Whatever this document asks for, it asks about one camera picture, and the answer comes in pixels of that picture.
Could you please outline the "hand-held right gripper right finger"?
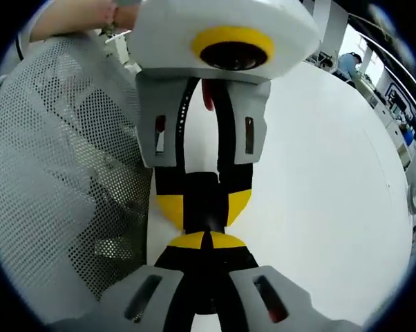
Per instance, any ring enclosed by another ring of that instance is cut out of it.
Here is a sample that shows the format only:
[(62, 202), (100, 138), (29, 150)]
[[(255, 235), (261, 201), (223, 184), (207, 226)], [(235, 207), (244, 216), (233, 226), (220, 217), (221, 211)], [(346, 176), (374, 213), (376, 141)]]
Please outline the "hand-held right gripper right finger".
[(318, 312), (310, 294), (272, 266), (259, 266), (247, 246), (212, 232), (214, 302), (222, 331), (361, 331)]

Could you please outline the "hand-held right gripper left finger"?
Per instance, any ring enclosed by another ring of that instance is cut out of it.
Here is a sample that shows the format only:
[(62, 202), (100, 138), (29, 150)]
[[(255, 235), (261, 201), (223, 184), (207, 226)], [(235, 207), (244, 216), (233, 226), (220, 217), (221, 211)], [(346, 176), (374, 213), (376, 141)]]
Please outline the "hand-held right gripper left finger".
[(190, 267), (195, 248), (168, 245), (152, 266), (143, 265), (109, 287), (93, 309), (50, 325), (51, 331), (190, 331), (196, 313)]

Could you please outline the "person's left hand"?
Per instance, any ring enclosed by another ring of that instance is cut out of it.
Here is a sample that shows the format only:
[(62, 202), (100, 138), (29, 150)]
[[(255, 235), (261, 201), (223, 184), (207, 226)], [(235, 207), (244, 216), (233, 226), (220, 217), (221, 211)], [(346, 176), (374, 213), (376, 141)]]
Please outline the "person's left hand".
[(120, 5), (115, 13), (114, 20), (118, 28), (125, 30), (133, 30), (138, 13), (140, 10), (140, 4)]

